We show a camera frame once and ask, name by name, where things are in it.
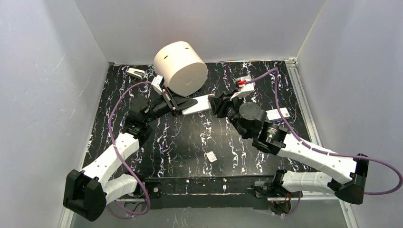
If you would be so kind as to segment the white remote control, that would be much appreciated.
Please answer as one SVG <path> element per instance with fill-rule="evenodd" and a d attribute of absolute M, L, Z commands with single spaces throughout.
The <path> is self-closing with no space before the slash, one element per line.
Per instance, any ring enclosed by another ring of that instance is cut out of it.
<path fill-rule="evenodd" d="M 182 115 L 190 115 L 198 112 L 211 110 L 211 104 L 208 100 L 210 96 L 212 96 L 212 94 L 196 97 L 195 100 L 197 100 L 197 103 L 183 110 Z"/>

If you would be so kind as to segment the white remote battery cover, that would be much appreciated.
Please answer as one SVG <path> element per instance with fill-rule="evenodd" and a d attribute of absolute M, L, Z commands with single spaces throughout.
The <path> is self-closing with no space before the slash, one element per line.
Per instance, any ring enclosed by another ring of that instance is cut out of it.
<path fill-rule="evenodd" d="M 208 159 L 209 162 L 217 161 L 217 157 L 213 151 L 207 152 L 204 155 Z"/>

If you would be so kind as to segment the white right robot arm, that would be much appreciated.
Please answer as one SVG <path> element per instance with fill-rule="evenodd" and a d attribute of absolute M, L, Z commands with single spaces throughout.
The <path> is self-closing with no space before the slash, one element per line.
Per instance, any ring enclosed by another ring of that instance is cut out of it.
<path fill-rule="evenodd" d="M 228 91 L 210 95 L 212 113 L 228 118 L 243 139 L 252 139 L 252 146 L 261 152 L 290 158 L 316 169 L 316 172 L 278 171 L 272 188 L 286 192 L 310 191 L 333 194 L 340 200 L 360 205 L 364 200 L 368 161 L 341 157 L 340 154 L 296 139 L 286 127 L 266 119 L 266 112 L 256 103 L 244 102 Z"/>

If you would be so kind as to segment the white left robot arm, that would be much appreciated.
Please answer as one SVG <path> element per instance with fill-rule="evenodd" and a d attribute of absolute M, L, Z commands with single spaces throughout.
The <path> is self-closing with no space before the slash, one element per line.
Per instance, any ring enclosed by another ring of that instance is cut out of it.
<path fill-rule="evenodd" d="M 169 89 L 154 100 L 143 95 L 130 100 L 125 125 L 115 139 L 97 159 L 82 170 L 72 170 L 66 178 L 63 206 L 89 221 L 95 221 L 106 206 L 121 196 L 133 193 L 139 187 L 130 174 L 110 179 L 131 154 L 147 141 L 152 129 L 150 122 L 168 114 L 181 115 L 198 103 L 197 99 L 177 95 Z"/>

